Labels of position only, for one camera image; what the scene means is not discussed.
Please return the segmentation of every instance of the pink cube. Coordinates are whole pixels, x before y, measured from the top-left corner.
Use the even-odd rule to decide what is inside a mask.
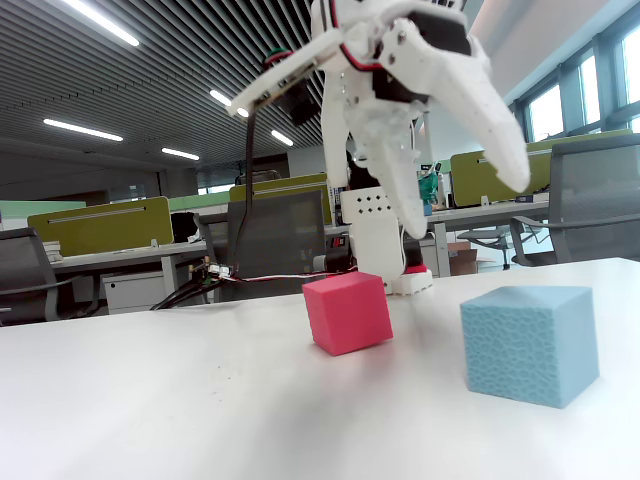
[[[382,279],[353,272],[303,285],[313,340],[342,355],[393,338]]]

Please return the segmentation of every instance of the light blue foam cube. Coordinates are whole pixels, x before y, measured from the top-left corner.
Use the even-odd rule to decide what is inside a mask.
[[[474,392],[564,408],[600,375],[590,288],[503,287],[461,309]]]

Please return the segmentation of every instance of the green desk partition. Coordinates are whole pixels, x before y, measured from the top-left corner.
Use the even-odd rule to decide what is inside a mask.
[[[34,215],[28,222],[43,242],[59,241],[63,257],[173,242],[165,197]]]
[[[189,210],[190,208],[212,207],[229,203],[229,192],[208,193],[207,195],[191,195],[189,197],[177,197],[169,200],[169,209]]]
[[[551,149],[555,144],[630,133],[632,131],[628,129],[615,130],[527,144],[531,166],[531,183],[522,194],[514,192],[496,177],[496,169],[484,158],[484,151],[454,155],[451,157],[451,177],[456,206],[479,205],[483,195],[486,195],[490,202],[513,200],[517,195],[532,194],[536,190],[546,187],[550,182]]]
[[[86,207],[85,202],[30,202],[0,200],[0,214],[3,218],[27,218],[41,213],[63,212]]]
[[[302,177],[282,178],[280,180],[270,180],[268,182],[255,183],[253,185],[253,198],[268,198],[281,195],[291,195],[294,193],[322,192],[322,211],[325,225],[331,225],[331,202],[329,200],[329,189],[327,188],[327,174],[317,173],[315,175],[304,175]],[[229,190],[232,202],[242,202],[246,198],[247,187],[238,185]]]

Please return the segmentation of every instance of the gray office chair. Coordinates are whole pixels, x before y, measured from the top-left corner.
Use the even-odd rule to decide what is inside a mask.
[[[209,256],[224,265],[237,263],[240,277],[311,273],[314,257],[325,254],[322,192],[254,199],[252,214],[235,248],[244,213],[245,202],[231,202],[226,218],[224,214],[198,218]],[[226,237],[222,233],[225,227]],[[220,300],[300,293],[303,283],[305,279],[229,284],[220,289]]]
[[[525,254],[523,225],[548,228],[553,252]],[[520,265],[640,259],[640,135],[554,145],[549,223],[511,219]]]
[[[33,228],[0,232],[0,326],[79,318],[98,309],[100,278],[93,277],[89,308],[58,312],[58,290],[81,276],[57,282],[40,237]]]
[[[540,230],[541,229],[529,227],[524,228],[522,231],[524,235],[520,235],[520,241],[527,242],[531,240],[536,237]],[[458,235],[458,238],[468,240],[475,245],[502,251],[502,257],[504,259],[502,269],[509,270],[511,265],[509,265],[508,253],[509,250],[513,248],[513,243],[509,242],[510,236],[510,227],[503,225],[490,230],[469,230],[468,232]]]

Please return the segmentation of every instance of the ceiling light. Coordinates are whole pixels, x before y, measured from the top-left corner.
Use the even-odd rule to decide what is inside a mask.
[[[218,92],[217,90],[211,90],[209,92],[209,94],[215,98],[216,100],[218,100],[221,104],[223,104],[225,107],[228,107],[229,105],[231,105],[231,100],[229,100],[227,97],[225,97],[224,95],[222,95],[220,92]],[[241,117],[247,118],[249,116],[249,112],[247,112],[244,108],[239,108],[238,109],[238,115],[240,115]]]
[[[231,100],[229,100],[227,97],[225,97],[224,95],[222,95],[220,92],[218,92],[217,90],[211,90],[209,92],[209,94],[215,98],[216,100],[218,100],[221,104],[223,104],[224,106],[228,107],[229,105],[231,105]]]
[[[86,133],[87,135],[94,135],[96,137],[108,138],[109,140],[115,140],[121,142],[122,137],[117,135],[111,135],[110,133],[99,132],[98,130],[91,130],[90,128],[77,127],[76,125],[70,125],[68,123],[57,122],[55,120],[44,119],[44,123],[54,127],[66,128],[67,130],[73,130],[74,132]]]
[[[170,148],[163,148],[163,153],[168,153],[169,155],[177,155],[179,157],[188,158],[189,160],[200,160],[200,157],[197,155],[191,155],[190,153],[179,152],[178,150],[171,150]]]
[[[85,5],[80,0],[63,0],[63,1],[71,5],[73,8],[78,10],[83,15],[89,17],[91,20],[96,22],[101,27],[106,28],[117,37],[120,37],[125,42],[133,45],[134,47],[137,47],[138,45],[140,45],[140,42],[136,40],[132,35],[129,35],[127,32],[122,30],[119,26],[114,24],[111,20],[107,20],[98,12],[96,12],[93,8],[89,7],[88,5]]]
[[[278,132],[276,130],[271,130],[271,135],[276,137],[282,143],[285,143],[285,144],[289,145],[290,147],[293,146],[293,141],[291,139],[285,137],[284,135],[282,135],[280,132]]]

